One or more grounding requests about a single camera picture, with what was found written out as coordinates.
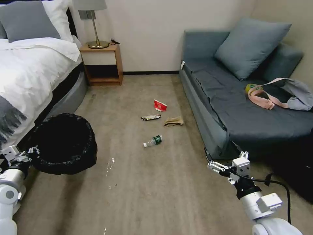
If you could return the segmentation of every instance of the pink strap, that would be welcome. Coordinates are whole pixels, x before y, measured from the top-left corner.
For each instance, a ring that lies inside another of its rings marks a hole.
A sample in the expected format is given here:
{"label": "pink strap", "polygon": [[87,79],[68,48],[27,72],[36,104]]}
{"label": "pink strap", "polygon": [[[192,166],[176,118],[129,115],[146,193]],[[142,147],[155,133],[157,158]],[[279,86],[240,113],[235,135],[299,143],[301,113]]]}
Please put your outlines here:
{"label": "pink strap", "polygon": [[[274,108],[275,104],[283,107],[283,108],[288,108],[288,104],[287,103],[282,103],[280,102],[279,99],[277,99],[274,96],[271,96],[270,94],[268,94],[265,90],[257,90],[257,88],[261,87],[261,86],[265,86],[271,83],[275,83],[281,80],[284,80],[285,78],[276,78],[273,81],[263,84],[263,85],[258,85],[255,86],[253,88],[251,88],[248,92],[248,98],[251,100],[251,102],[255,103],[258,106],[261,106],[262,108],[266,108],[266,109],[272,109]],[[265,99],[265,98],[261,98],[259,96],[257,96],[260,93],[266,93],[269,99]]]}

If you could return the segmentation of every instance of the sofa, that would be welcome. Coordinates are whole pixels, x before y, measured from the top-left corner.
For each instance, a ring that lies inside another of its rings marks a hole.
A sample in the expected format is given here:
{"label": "sofa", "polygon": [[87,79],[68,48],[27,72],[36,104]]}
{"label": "sofa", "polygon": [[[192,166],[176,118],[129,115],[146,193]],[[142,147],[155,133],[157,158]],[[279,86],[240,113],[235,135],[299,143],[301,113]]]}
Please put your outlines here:
{"label": "sofa", "polygon": [[[206,155],[211,159],[233,159],[248,151],[260,159],[290,149],[308,147],[313,112],[272,110],[253,104],[245,93],[247,84],[265,84],[278,77],[289,78],[303,53],[280,43],[244,81],[236,77],[214,54],[230,32],[185,31],[179,76],[201,133]],[[282,102],[290,94],[279,86],[264,89]]]}

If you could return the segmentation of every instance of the nightstand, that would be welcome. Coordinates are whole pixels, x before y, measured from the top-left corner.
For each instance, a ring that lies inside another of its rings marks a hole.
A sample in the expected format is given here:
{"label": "nightstand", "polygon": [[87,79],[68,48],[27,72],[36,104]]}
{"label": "nightstand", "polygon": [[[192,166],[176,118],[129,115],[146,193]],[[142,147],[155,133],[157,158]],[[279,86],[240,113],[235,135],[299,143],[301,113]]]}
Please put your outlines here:
{"label": "nightstand", "polygon": [[91,49],[85,44],[79,50],[91,86],[122,84],[123,65],[119,45]]}

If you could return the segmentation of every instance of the beige wall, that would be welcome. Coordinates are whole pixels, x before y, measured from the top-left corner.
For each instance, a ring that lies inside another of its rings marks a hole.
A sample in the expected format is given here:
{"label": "beige wall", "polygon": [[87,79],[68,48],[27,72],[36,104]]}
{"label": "beige wall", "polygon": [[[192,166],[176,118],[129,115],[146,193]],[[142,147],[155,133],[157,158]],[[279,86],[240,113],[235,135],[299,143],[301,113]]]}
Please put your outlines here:
{"label": "beige wall", "polygon": [[313,1],[257,0],[252,17],[292,23],[284,42],[301,49],[304,57],[291,78],[308,84],[313,90]]}
{"label": "beige wall", "polygon": [[[184,29],[228,29],[250,16],[255,0],[106,0],[96,11],[100,39],[121,43],[124,71],[178,70]],[[79,39],[94,40],[92,22],[71,9]]]}

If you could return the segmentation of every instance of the green bottle label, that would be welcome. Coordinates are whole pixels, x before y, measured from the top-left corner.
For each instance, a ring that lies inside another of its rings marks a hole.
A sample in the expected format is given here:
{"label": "green bottle label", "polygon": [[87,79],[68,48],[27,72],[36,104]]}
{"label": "green bottle label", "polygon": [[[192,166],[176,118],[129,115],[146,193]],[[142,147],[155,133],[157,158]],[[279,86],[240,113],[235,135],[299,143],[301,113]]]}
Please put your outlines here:
{"label": "green bottle label", "polygon": [[162,142],[161,136],[157,135],[156,137],[153,137],[153,140],[156,142],[156,145]]}

